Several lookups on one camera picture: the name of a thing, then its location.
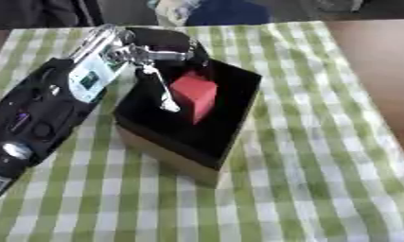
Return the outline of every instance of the robotic arm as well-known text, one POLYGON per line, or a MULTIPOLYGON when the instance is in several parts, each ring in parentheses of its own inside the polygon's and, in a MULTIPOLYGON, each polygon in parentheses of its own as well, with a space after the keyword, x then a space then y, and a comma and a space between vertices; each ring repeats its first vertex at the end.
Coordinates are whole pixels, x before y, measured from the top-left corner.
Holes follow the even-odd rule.
POLYGON ((210 78, 206 51, 183 33, 105 25, 68 58, 51 59, 22 80, 0 101, 0 196, 70 136, 131 64, 139 81, 157 87, 159 108, 178 112, 160 62, 185 64, 210 78))

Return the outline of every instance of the red block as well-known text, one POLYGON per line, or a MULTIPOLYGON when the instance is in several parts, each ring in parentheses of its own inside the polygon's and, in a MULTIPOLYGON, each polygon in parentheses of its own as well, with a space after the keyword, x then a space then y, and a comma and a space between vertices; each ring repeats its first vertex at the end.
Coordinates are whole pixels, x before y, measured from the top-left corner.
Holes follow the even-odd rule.
POLYGON ((217 84, 187 72, 170 85, 175 101, 183 109, 183 114, 192 123, 197 124, 215 104, 217 84))

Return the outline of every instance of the cardboard box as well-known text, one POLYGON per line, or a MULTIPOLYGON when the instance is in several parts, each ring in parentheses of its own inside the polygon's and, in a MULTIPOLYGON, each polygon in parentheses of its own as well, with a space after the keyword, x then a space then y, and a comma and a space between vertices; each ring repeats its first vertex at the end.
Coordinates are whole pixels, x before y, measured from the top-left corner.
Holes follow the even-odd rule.
MULTIPOLYGON (((127 145, 199 182, 216 185, 254 105, 261 76, 216 60, 212 67, 218 84, 215 106, 197 125, 160 110, 142 81, 123 98, 114 116, 127 145)), ((166 74, 167 79, 179 75, 166 74)))

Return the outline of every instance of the person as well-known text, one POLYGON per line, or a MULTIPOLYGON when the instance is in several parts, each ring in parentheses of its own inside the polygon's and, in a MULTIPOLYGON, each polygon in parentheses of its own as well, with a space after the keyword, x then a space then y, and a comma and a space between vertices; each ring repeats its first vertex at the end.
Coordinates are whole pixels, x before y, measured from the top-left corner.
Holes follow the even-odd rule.
POLYGON ((73 0, 0 0, 0 29, 76 26, 73 0))

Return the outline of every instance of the table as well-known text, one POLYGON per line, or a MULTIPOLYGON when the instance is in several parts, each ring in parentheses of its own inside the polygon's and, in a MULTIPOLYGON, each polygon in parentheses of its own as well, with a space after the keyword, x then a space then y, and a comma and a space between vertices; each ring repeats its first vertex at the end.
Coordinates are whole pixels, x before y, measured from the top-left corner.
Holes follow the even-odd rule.
MULTIPOLYGON (((0 96, 88 31, 12 31, 0 96)), ((0 241, 404 241, 404 154, 324 23, 184 31, 263 76, 217 189, 124 147, 111 115, 130 89, 124 73, 76 135, 0 199, 0 241)))
MULTIPOLYGON (((404 148, 404 20, 327 25, 404 148)), ((8 35, 0 31, 0 48, 8 35)))

